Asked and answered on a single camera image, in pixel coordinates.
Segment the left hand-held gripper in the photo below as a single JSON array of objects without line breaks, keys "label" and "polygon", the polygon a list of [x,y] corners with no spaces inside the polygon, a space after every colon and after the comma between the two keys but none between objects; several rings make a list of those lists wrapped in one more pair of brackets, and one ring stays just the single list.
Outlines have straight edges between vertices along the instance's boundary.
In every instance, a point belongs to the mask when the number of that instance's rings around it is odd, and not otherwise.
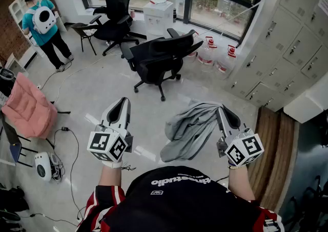
[{"label": "left hand-held gripper", "polygon": [[90,133],[87,151],[98,160],[118,163],[124,152],[132,152],[133,136],[127,130],[131,117],[131,103],[119,98],[102,113],[101,124]]}]

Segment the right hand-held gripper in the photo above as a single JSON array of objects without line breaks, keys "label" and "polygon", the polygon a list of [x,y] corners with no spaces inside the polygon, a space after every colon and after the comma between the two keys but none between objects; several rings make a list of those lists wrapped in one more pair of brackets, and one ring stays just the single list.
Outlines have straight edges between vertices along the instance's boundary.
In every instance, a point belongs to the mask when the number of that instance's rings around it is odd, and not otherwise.
[{"label": "right hand-held gripper", "polygon": [[240,118],[225,105],[219,107],[217,122],[223,137],[217,142],[219,156],[227,156],[228,161],[235,166],[244,166],[257,159],[264,148],[258,134],[252,129],[246,128],[235,137],[229,137],[235,131],[240,130]]}]

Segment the grey clothes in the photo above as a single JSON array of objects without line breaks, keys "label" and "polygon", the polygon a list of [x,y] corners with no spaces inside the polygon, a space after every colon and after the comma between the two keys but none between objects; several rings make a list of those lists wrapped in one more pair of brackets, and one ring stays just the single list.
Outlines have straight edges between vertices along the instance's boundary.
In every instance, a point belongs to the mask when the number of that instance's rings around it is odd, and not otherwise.
[{"label": "grey clothes", "polygon": [[222,103],[190,100],[188,106],[166,122],[169,142],[160,151],[163,162],[192,160],[218,125],[216,113]]}]

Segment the black low-back office chair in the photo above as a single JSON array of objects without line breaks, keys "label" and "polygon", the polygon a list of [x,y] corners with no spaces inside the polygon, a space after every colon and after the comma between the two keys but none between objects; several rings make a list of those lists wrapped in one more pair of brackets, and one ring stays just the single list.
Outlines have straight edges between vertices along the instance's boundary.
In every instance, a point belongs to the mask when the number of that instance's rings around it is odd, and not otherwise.
[{"label": "black low-back office chair", "polygon": [[126,59],[130,69],[137,72],[141,81],[134,86],[134,92],[144,83],[158,86],[161,101],[165,101],[161,84],[168,79],[180,80],[180,69],[183,58],[195,52],[203,44],[203,40],[194,42],[195,30],[179,35],[173,28],[168,28],[170,38],[160,37],[134,47],[126,43],[120,45],[122,58]]}]

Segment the person's left forearm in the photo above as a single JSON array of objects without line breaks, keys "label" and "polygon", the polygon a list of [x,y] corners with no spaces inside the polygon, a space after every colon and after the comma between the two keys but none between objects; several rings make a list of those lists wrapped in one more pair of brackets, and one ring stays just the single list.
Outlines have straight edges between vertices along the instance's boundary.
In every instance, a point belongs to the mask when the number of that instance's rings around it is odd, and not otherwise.
[{"label": "person's left forearm", "polygon": [[106,165],[102,167],[98,185],[102,186],[121,186],[121,167],[110,168]]}]

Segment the small dark cushioned chair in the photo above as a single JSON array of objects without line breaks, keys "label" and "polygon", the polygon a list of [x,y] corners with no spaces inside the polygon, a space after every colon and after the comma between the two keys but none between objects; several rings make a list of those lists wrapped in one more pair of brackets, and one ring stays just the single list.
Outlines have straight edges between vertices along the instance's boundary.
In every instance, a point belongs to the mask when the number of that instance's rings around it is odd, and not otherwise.
[{"label": "small dark cushioned chair", "polygon": [[98,29],[98,25],[87,25],[84,23],[74,23],[71,25],[71,28],[80,36],[81,50],[84,51],[83,40],[87,39],[94,54],[96,54],[95,49],[91,42],[91,37]]}]

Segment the white wrist cuff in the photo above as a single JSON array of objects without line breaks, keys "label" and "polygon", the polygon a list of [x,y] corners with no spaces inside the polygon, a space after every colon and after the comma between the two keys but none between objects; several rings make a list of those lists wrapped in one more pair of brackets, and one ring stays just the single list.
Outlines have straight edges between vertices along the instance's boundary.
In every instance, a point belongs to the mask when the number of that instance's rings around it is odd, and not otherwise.
[{"label": "white wrist cuff", "polygon": [[109,168],[121,168],[122,167],[122,161],[120,162],[112,162],[112,161],[105,161],[103,160],[102,163],[109,167]]}]

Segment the small grey device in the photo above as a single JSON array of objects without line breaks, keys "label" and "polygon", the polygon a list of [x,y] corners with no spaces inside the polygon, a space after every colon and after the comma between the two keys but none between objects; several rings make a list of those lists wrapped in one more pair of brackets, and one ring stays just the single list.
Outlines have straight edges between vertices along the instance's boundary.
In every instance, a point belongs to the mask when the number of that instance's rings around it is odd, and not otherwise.
[{"label": "small grey device", "polygon": [[52,179],[56,181],[61,181],[63,177],[64,166],[59,158],[54,154],[49,154]]}]

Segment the pink padded jacket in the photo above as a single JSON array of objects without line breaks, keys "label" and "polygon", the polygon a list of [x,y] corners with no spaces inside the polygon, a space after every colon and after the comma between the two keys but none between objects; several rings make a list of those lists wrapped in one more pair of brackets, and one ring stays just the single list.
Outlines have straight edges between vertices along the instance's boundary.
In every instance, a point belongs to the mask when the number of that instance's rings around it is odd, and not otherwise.
[{"label": "pink padded jacket", "polygon": [[46,139],[57,120],[56,107],[21,72],[2,112],[25,138]]}]

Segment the grey metal lockers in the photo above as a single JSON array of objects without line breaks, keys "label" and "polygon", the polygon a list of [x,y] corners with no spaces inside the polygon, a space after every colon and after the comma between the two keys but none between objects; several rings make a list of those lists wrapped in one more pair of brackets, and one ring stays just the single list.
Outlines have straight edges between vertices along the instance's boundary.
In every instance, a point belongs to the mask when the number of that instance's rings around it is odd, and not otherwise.
[{"label": "grey metal lockers", "polygon": [[225,87],[278,111],[328,72],[328,0],[277,0]]}]

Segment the person's black red jersey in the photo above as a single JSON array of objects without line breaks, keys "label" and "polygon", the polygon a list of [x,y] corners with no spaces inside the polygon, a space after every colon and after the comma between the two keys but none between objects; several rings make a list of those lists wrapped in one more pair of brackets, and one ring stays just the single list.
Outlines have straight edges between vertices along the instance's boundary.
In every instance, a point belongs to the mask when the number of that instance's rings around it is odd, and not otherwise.
[{"label": "person's black red jersey", "polygon": [[97,185],[76,232],[284,232],[281,217],[187,166]]}]

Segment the white water dispenser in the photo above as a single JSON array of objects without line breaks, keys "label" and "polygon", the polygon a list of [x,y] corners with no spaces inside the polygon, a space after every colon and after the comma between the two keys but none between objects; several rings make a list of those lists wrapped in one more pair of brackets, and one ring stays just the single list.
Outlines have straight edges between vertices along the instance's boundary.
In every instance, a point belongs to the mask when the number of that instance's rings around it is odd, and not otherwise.
[{"label": "white water dispenser", "polygon": [[173,3],[169,1],[161,4],[149,2],[143,7],[148,41],[160,37],[170,38],[167,29],[173,27],[173,11]]}]

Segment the black bag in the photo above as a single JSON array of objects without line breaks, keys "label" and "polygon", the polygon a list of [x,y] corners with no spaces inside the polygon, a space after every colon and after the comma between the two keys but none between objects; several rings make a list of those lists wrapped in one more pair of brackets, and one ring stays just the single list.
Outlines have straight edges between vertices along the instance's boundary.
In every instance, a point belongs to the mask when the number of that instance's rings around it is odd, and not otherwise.
[{"label": "black bag", "polygon": [[21,187],[0,188],[0,232],[26,232],[17,213],[29,209]]}]

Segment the white shelf unit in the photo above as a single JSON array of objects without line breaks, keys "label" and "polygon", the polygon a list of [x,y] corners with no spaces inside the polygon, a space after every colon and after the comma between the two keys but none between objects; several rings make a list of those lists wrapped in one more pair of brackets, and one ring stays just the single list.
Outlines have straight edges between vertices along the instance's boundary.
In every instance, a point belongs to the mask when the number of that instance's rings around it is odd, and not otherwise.
[{"label": "white shelf unit", "polygon": [[[16,24],[22,29],[22,19],[26,11],[28,10],[28,7],[24,0],[15,0],[9,7],[8,7],[12,17],[14,18],[14,21]],[[58,13],[58,11],[54,12],[54,16],[56,18],[56,25],[60,32],[67,32],[67,29]],[[33,39],[31,33],[28,35],[25,35],[25,38],[28,39],[30,45],[34,45],[37,47],[36,41]]]}]

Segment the black metal frame chair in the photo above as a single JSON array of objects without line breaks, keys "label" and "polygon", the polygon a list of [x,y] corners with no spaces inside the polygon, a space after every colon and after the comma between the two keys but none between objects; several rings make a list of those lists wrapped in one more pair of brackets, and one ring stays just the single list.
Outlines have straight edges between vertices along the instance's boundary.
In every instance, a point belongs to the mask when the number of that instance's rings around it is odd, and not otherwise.
[{"label": "black metal frame chair", "polygon": [[0,129],[0,134],[1,134],[2,130],[4,130],[7,140],[9,142],[9,150],[10,150],[11,156],[14,160],[13,165],[16,166],[17,164],[21,164],[21,165],[25,165],[28,167],[33,167],[32,165],[21,162],[19,160],[20,156],[26,157],[26,155],[22,153],[22,150],[33,152],[35,154],[38,153],[38,151],[36,151],[36,150],[29,149],[27,147],[23,147],[23,145],[21,143],[21,139],[28,141],[28,142],[31,142],[31,140],[29,140],[23,136],[20,136],[16,132],[15,128],[12,127],[9,123],[7,123],[5,121],[5,116],[1,110],[0,110],[0,122],[2,124],[2,128]]}]

